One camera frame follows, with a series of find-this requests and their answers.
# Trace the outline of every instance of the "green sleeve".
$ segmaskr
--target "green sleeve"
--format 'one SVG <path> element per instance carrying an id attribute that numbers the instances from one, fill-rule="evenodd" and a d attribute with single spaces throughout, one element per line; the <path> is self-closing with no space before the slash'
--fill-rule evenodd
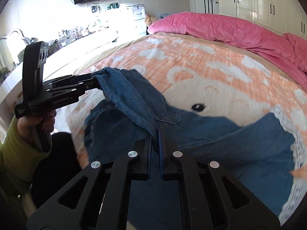
<path id="1" fill-rule="evenodd" d="M 14 117 L 0 145 L 0 187 L 7 195 L 27 193 L 36 167 L 49 154 L 34 149 L 18 134 Z"/>

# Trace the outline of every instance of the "denim shirt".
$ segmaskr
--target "denim shirt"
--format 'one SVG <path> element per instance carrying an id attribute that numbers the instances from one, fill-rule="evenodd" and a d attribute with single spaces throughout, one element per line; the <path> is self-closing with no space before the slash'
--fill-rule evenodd
<path id="1" fill-rule="evenodd" d="M 170 106 L 136 70 L 106 67 L 92 76 L 101 85 L 105 100 L 85 122 L 90 162 L 114 161 L 147 132 L 155 144 L 157 129 L 162 127 L 179 150 L 200 162 L 219 161 L 279 215 L 293 183 L 289 171 L 294 169 L 290 150 L 294 138 L 273 113 L 240 127 L 225 117 L 201 117 Z M 159 172 L 154 161 L 158 162 L 156 154 L 151 179 L 132 183 L 128 219 L 138 229 L 181 229 L 177 183 L 153 177 Z"/>

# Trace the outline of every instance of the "silver rivet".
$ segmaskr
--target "silver rivet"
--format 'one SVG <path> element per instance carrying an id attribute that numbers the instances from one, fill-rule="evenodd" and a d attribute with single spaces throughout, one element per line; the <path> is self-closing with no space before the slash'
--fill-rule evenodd
<path id="1" fill-rule="evenodd" d="M 128 156 L 129 157 L 136 157 L 138 155 L 138 153 L 136 152 L 136 151 L 130 151 L 130 152 L 128 152 Z"/>
<path id="2" fill-rule="evenodd" d="M 212 167 L 214 169 L 217 169 L 219 166 L 220 166 L 220 164 L 216 161 L 213 161 L 213 162 L 210 163 L 210 167 Z"/>
<path id="3" fill-rule="evenodd" d="M 173 153 L 173 156 L 174 156 L 174 157 L 182 157 L 183 154 L 182 154 L 181 151 L 175 151 L 175 152 Z"/>
<path id="4" fill-rule="evenodd" d="M 93 169 L 99 168 L 100 165 L 101 165 L 101 164 L 100 164 L 100 162 L 98 162 L 98 161 L 94 161 L 94 162 L 91 163 L 91 167 L 92 167 Z"/>

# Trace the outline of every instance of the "pink blanket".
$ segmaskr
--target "pink blanket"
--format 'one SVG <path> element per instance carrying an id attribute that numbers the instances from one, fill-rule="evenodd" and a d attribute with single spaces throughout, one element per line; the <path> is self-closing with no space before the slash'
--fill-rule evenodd
<path id="1" fill-rule="evenodd" d="M 307 41 L 291 33 L 279 36 L 242 19 L 189 12 L 157 21 L 148 32 L 189 34 L 243 48 L 275 64 L 307 91 Z"/>

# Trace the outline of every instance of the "human hand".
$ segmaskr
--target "human hand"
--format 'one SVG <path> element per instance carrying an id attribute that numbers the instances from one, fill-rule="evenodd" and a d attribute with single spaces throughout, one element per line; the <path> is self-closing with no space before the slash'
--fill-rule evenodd
<path id="1" fill-rule="evenodd" d="M 32 115 L 19 118 L 17 121 L 17 131 L 21 137 L 28 143 L 33 143 L 31 127 L 39 125 L 41 122 L 42 130 L 51 133 L 54 130 L 56 111 L 51 111 L 43 116 Z"/>

